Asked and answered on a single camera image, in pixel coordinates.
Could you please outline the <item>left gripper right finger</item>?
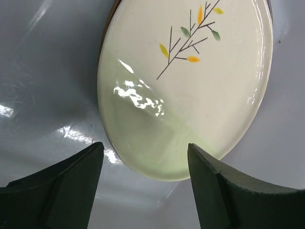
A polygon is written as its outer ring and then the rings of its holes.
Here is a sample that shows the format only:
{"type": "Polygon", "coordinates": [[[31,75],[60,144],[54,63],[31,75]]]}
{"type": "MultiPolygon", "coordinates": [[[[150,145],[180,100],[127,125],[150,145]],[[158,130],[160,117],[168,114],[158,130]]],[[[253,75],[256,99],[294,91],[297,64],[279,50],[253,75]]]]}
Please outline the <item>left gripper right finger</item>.
{"type": "Polygon", "coordinates": [[[188,167],[203,229],[303,229],[305,192],[251,177],[188,145],[188,167]]]}

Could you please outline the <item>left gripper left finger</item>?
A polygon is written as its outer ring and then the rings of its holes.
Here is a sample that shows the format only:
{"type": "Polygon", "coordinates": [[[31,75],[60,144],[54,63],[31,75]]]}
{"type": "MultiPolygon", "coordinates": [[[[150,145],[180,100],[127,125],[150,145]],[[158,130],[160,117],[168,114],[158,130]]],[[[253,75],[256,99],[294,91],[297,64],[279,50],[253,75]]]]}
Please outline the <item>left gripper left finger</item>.
{"type": "Polygon", "coordinates": [[[86,229],[101,174],[104,146],[77,154],[0,189],[2,229],[86,229]]]}

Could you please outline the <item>cream leaf pattern plate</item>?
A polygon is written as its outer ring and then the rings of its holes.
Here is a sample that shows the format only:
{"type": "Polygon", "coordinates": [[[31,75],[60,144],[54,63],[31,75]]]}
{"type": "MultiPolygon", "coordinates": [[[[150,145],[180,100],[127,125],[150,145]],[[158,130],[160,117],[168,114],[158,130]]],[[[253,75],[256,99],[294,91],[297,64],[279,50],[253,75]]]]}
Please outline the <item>cream leaf pattern plate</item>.
{"type": "Polygon", "coordinates": [[[190,177],[187,148],[217,159],[252,123],[272,62],[266,0],[122,0],[102,49],[102,116],[122,162],[190,177]]]}

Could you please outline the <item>grey reindeer plate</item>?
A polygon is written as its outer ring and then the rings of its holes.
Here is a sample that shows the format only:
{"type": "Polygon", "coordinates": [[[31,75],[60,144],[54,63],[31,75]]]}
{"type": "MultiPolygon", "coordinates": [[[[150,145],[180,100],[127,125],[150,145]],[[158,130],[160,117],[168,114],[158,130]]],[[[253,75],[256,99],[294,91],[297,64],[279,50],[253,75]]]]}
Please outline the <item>grey reindeer plate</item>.
{"type": "Polygon", "coordinates": [[[116,165],[123,165],[123,162],[120,158],[120,156],[118,155],[116,149],[114,148],[110,138],[109,138],[109,133],[108,133],[108,130],[106,128],[106,122],[102,116],[102,105],[101,105],[101,94],[100,94],[100,89],[102,88],[102,82],[100,80],[100,69],[101,69],[101,64],[102,64],[102,49],[103,49],[103,44],[104,44],[104,41],[105,41],[105,37],[106,37],[106,34],[107,34],[107,30],[111,24],[111,21],[112,21],[112,18],[114,17],[115,15],[115,12],[116,10],[118,9],[119,5],[121,3],[121,0],[115,0],[112,7],[111,7],[111,10],[107,16],[107,19],[106,19],[106,22],[105,22],[105,25],[104,25],[104,29],[103,29],[103,32],[102,32],[102,39],[101,39],[101,43],[100,43],[100,47],[99,47],[99,62],[98,62],[98,73],[97,73],[97,89],[98,89],[98,92],[97,92],[97,95],[98,95],[98,103],[99,103],[99,113],[100,113],[100,117],[101,117],[101,121],[102,121],[102,125],[103,125],[103,128],[104,128],[104,131],[105,131],[105,135],[107,137],[107,147],[105,148],[106,150],[106,156],[108,157],[108,160],[110,163],[112,164],[116,164],[116,165]]]}

